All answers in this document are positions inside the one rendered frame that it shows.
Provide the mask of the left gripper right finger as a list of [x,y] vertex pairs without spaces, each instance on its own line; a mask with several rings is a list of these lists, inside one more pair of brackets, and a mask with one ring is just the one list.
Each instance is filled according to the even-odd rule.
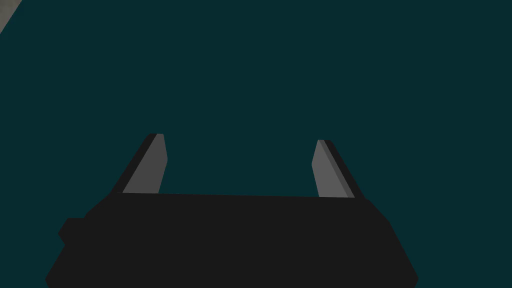
[[319,139],[316,142],[311,167],[319,197],[364,197],[332,141]]

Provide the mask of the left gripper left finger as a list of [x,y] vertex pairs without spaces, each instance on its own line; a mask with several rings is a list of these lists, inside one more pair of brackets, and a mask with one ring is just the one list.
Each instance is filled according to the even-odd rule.
[[168,156],[163,134],[148,134],[136,150],[111,194],[157,194]]

